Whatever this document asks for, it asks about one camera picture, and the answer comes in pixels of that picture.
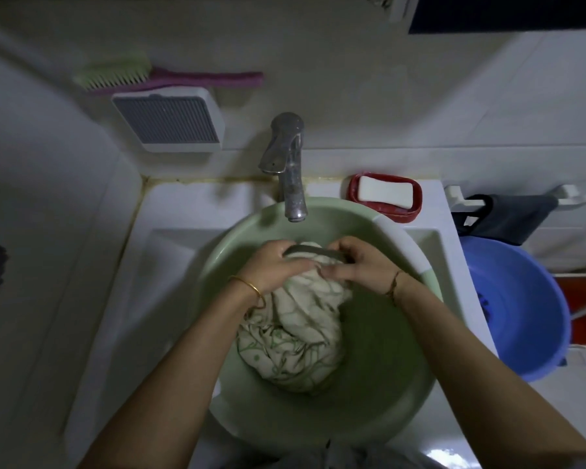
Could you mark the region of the red plastic stool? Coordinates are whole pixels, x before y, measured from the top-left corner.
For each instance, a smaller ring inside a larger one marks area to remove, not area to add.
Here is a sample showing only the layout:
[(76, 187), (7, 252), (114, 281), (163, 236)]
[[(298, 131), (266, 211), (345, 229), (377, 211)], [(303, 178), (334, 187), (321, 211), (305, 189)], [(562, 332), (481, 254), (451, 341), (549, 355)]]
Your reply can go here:
[(586, 347), (586, 273), (556, 273), (554, 279), (570, 310), (571, 343)]

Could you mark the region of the pink and green scrub brush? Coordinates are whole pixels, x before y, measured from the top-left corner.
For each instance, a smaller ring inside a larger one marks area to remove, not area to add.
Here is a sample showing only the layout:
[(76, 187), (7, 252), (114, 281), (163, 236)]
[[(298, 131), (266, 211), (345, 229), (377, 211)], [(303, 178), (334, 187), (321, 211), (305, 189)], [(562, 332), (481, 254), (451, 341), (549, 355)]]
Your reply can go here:
[(92, 94), (144, 92), (166, 87), (256, 88), (262, 72), (176, 72), (152, 65), (147, 57), (92, 64), (72, 75), (72, 81)]

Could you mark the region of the white patterned wet cloth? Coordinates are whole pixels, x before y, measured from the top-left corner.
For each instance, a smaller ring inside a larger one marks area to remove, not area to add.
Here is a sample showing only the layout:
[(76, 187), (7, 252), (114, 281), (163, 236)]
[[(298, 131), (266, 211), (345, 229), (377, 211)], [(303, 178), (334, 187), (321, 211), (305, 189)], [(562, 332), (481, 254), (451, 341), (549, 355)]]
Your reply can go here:
[(345, 357), (341, 307), (353, 296), (347, 282), (318, 270), (285, 281), (249, 311), (237, 332), (242, 361), (290, 393), (319, 394), (332, 384)]

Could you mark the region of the person's right hand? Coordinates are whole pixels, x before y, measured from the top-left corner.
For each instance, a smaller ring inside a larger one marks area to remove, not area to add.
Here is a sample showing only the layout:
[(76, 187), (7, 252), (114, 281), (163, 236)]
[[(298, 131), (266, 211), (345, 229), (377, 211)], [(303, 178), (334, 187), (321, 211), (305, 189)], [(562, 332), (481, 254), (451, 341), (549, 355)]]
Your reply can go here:
[(326, 280), (350, 281), (393, 299), (401, 271), (376, 247), (357, 238), (356, 261), (321, 266), (319, 274)]

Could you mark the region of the dark grey hanging towel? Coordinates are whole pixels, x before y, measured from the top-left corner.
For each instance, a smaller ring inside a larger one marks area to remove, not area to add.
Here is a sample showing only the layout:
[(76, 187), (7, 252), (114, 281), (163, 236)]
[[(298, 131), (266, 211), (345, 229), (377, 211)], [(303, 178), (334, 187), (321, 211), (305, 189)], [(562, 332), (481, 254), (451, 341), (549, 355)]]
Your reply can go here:
[(509, 196), (476, 194), (484, 206), (475, 212), (453, 212), (459, 236), (474, 236), (521, 246), (558, 206), (551, 195)]

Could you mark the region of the person's right forearm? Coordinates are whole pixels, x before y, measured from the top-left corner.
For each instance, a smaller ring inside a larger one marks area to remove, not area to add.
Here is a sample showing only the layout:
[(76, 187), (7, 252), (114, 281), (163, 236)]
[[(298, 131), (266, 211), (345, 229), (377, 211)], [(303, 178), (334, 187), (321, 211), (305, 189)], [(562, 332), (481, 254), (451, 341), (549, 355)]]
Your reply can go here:
[(401, 308), (482, 469), (586, 469), (586, 438), (405, 272)]

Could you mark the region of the red soap dish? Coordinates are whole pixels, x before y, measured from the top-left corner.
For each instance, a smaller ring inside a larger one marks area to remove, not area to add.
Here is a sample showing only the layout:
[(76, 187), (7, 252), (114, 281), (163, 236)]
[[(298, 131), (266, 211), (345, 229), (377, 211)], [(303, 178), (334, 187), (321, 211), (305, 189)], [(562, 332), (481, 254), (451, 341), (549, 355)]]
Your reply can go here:
[(414, 221), (421, 212), (423, 192), (421, 185), (413, 179), (366, 172), (351, 177), (346, 198), (394, 222), (406, 224)]

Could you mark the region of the blue plastic bucket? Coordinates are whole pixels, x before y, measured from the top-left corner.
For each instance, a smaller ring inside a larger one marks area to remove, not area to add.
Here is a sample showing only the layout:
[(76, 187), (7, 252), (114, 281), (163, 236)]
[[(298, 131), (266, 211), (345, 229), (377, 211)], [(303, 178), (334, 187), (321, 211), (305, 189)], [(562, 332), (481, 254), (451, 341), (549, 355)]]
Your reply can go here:
[(571, 340), (569, 306), (553, 275), (518, 246), (460, 242), (500, 360), (527, 382), (552, 373)]

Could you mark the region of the chrome sink faucet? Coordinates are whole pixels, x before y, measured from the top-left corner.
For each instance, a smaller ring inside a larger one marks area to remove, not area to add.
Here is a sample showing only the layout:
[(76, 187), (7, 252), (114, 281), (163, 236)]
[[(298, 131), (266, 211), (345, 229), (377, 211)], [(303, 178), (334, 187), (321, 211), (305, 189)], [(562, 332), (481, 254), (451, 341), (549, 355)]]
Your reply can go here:
[(279, 200), (284, 204), (284, 216), (290, 222), (302, 222), (307, 217), (302, 183), (302, 146), (304, 121), (293, 112), (283, 112), (271, 122), (271, 140), (258, 168), (265, 174), (277, 176)]

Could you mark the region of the white ceramic sink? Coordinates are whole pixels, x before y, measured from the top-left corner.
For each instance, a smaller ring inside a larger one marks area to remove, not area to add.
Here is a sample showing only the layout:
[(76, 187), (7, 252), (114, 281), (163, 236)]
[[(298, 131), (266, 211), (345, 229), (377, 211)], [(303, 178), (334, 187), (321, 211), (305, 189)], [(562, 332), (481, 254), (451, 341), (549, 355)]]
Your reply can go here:
[[(405, 225), (439, 279), (447, 306), (497, 354), (453, 227), (441, 181), (419, 179), (423, 206)], [(70, 466), (172, 347), (194, 310), (197, 276), (224, 232), (275, 202), (274, 182), (164, 182), (145, 195), (120, 262), (64, 431)], [(435, 384), (389, 444), (452, 469), (477, 468), (447, 399)], [(219, 469), (251, 448), (207, 417), (189, 469)]]

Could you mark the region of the white towel rail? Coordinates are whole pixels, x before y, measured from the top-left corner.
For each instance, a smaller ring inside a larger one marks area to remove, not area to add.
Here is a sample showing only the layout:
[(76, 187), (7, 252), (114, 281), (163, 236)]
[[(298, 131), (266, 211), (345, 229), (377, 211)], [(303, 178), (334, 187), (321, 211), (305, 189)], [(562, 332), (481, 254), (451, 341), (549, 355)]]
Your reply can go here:
[[(466, 196), (460, 186), (451, 185), (444, 187), (445, 198), (450, 212), (475, 212), (484, 206), (481, 200), (471, 200)], [(563, 184), (550, 191), (540, 194), (499, 194), (509, 196), (533, 196), (551, 195), (558, 199), (558, 206), (553, 212), (572, 211), (586, 206), (586, 193), (579, 191), (577, 186)]]

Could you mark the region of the white vented wall box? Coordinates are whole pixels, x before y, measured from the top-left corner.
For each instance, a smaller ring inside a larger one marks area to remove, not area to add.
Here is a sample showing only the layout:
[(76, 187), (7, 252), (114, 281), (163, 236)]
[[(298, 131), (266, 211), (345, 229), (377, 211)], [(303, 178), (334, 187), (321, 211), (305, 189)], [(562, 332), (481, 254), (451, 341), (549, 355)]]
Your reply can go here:
[(219, 152), (226, 124), (203, 87), (162, 87), (110, 98), (143, 148), (153, 154)]

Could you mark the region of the person's left hand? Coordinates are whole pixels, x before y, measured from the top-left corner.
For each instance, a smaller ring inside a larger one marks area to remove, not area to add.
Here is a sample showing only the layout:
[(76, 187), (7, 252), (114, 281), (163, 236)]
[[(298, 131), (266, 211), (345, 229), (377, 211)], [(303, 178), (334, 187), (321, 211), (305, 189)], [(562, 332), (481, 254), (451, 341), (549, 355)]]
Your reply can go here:
[[(267, 241), (250, 257), (241, 270), (235, 275), (244, 277), (250, 283), (254, 284), (265, 296), (265, 298), (274, 290), (281, 288), (289, 278), (273, 278), (272, 265), (275, 253), (273, 252), (273, 241)], [(242, 283), (249, 295), (249, 306), (255, 298), (253, 291)]]

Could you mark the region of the gold bangle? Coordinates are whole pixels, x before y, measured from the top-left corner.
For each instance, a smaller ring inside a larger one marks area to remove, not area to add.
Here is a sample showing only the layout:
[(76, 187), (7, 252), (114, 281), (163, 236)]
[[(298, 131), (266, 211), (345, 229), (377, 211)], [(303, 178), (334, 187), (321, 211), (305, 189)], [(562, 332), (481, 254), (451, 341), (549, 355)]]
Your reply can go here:
[(262, 294), (262, 292), (254, 284), (250, 283), (244, 277), (237, 276), (237, 275), (231, 275), (229, 277), (229, 281), (236, 281), (236, 282), (239, 282), (239, 283), (243, 283), (243, 284), (245, 284), (248, 288), (250, 288), (253, 291), (253, 293), (256, 296), (254, 298), (254, 301), (250, 305), (250, 308), (253, 308), (253, 309), (266, 309), (266, 307), (267, 307), (267, 301), (265, 299), (265, 296)]

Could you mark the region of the person's left forearm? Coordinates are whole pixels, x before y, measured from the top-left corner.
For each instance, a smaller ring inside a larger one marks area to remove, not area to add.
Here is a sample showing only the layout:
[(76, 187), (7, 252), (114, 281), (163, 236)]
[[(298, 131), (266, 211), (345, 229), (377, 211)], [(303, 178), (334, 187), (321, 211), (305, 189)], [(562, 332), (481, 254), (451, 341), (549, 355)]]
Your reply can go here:
[(103, 428), (78, 469), (188, 469), (219, 371), (250, 309), (228, 281)]

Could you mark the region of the white soap bar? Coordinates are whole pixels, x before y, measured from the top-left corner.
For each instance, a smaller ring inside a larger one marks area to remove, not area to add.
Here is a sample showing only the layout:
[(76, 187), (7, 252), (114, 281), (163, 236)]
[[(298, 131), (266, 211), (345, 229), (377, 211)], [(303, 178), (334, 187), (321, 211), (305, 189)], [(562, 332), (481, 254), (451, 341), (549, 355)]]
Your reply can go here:
[(414, 205), (414, 186), (410, 182), (389, 182), (362, 176), (357, 199), (360, 202), (390, 204), (408, 210)]

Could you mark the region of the green plastic wash basin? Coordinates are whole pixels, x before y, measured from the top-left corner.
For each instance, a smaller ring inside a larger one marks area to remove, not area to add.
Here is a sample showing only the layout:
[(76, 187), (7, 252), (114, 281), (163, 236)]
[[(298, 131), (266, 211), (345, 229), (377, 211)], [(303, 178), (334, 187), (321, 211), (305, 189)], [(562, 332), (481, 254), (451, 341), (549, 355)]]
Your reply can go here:
[[(274, 204), (229, 229), (210, 253), (197, 280), (200, 309), (224, 281), (270, 239), (327, 245), (358, 236), (413, 274), (439, 299), (437, 276), (405, 228), (372, 209), (343, 199), (312, 197), (299, 223)], [(435, 378), (403, 314), (378, 294), (355, 285), (341, 306), (344, 362), (328, 384), (308, 393), (279, 389), (243, 362), (234, 344), (219, 373), (210, 412), (230, 434), (274, 455), (328, 440), (363, 445), (387, 441), (414, 417)]]

